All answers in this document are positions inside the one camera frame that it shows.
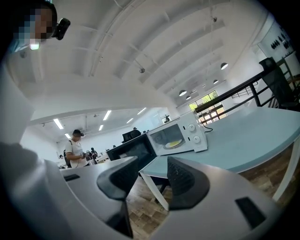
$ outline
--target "light blue table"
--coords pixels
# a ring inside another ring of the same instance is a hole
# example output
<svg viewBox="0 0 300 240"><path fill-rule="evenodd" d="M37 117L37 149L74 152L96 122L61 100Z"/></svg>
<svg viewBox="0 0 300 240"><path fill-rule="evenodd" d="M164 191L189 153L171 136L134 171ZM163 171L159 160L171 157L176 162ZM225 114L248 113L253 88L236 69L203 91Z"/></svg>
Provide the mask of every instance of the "light blue table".
<svg viewBox="0 0 300 240"><path fill-rule="evenodd" d="M277 201L290 182L300 157L300 112L245 107L211 123L209 127L213 131L206 133L208 150L170 156L240 173L268 161L294 142L288 169L273 196ZM140 174L154 196L168 210L168 203L150 177L167 178L167 156L156 157Z"/></svg>

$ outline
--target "wooden floor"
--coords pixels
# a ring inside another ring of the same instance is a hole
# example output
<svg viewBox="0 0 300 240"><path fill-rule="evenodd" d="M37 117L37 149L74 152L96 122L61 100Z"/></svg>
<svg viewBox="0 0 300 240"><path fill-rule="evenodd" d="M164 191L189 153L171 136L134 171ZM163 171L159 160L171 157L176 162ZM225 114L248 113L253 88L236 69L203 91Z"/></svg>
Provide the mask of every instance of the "wooden floor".
<svg viewBox="0 0 300 240"><path fill-rule="evenodd" d="M266 163L242 172L240 175L252 182L267 196L272 197L285 174L291 153L292 146ZM289 203L299 182L300 164L298 164L288 188L279 199L279 206L285 207ZM171 188L167 187L163 195L167 202L170 202L172 199ZM138 177L127 197L127 206L134 239L148 239L166 218L168 212L159 203L155 203L154 200L154 195L148 189L143 179Z"/></svg>

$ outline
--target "backpack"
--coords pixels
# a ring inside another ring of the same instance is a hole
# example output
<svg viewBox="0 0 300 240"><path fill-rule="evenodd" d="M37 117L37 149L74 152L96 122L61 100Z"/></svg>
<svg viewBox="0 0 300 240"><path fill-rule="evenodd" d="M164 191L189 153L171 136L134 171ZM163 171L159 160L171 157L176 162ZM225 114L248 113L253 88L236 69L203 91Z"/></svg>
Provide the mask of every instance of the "backpack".
<svg viewBox="0 0 300 240"><path fill-rule="evenodd" d="M64 149L64 151L63 151L63 156L64 156L64 159L65 159L65 161L66 161L67 167L68 167L68 168L72 168L72 167L71 167L70 160L67 159L67 155L66 155L66 150L65 150L65 149Z"/></svg>

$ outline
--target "white t-shirt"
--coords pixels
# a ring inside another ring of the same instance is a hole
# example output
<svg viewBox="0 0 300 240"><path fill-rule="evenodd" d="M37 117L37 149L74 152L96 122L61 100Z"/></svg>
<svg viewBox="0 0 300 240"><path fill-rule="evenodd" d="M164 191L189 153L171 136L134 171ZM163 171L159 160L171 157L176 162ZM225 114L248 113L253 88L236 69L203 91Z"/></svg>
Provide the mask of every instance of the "white t-shirt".
<svg viewBox="0 0 300 240"><path fill-rule="evenodd" d="M83 154L83 148L81 147L80 142L74 142L70 139L72 144L68 141L66 144L66 153L72 152L75 156L81 156ZM70 160L70 164L72 168L84 167L88 164L87 160L79 159L79 160Z"/></svg>

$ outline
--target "office chair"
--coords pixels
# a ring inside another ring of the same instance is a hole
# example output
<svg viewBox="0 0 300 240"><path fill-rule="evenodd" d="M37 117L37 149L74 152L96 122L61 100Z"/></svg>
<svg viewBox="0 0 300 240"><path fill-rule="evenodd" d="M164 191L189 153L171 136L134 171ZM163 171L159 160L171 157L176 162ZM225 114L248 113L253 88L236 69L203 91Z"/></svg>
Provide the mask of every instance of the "office chair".
<svg viewBox="0 0 300 240"><path fill-rule="evenodd" d="M283 72L274 59L266 58L260 61L259 64L264 69L262 79L278 101L278 108L300 112L299 89L295 88L294 91L291 89L289 82L285 79Z"/></svg>

